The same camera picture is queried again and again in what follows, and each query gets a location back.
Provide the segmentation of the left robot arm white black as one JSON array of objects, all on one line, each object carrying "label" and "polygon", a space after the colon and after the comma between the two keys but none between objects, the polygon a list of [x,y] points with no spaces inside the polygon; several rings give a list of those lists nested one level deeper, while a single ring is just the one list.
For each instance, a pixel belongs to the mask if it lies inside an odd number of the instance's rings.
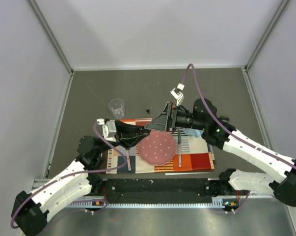
[{"label": "left robot arm white black", "polygon": [[36,236],[62,209],[76,199],[101,192],[100,173],[103,153],[118,147],[132,148],[150,135],[144,126],[119,120],[98,119],[93,125],[95,136],[83,136],[78,156],[62,172],[42,186],[20,192],[11,213],[10,227],[21,229],[26,236]]}]

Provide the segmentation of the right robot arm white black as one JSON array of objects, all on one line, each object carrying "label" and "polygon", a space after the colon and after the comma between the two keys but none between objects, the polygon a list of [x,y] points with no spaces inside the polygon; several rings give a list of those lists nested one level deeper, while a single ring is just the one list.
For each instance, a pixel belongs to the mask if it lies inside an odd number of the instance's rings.
[{"label": "right robot arm white black", "polygon": [[217,117],[211,101],[197,99],[186,111],[168,102],[164,111],[145,125],[147,130],[175,131],[191,128],[202,131],[207,144],[234,154],[256,166],[262,173],[228,169],[221,173],[220,189],[230,195],[247,190],[273,195],[280,202],[296,207],[296,158],[284,156],[246,137],[240,130]]}]

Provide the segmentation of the black earbud charging case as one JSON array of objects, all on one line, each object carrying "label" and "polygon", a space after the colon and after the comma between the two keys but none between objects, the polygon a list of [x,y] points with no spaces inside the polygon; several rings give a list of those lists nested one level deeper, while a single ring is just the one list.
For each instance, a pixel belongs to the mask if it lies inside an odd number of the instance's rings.
[{"label": "black earbud charging case", "polygon": [[146,134],[146,133],[149,133],[150,131],[147,130],[147,129],[145,129],[144,126],[142,126],[142,127],[140,127],[140,128],[138,129],[137,132],[138,132],[138,134]]}]

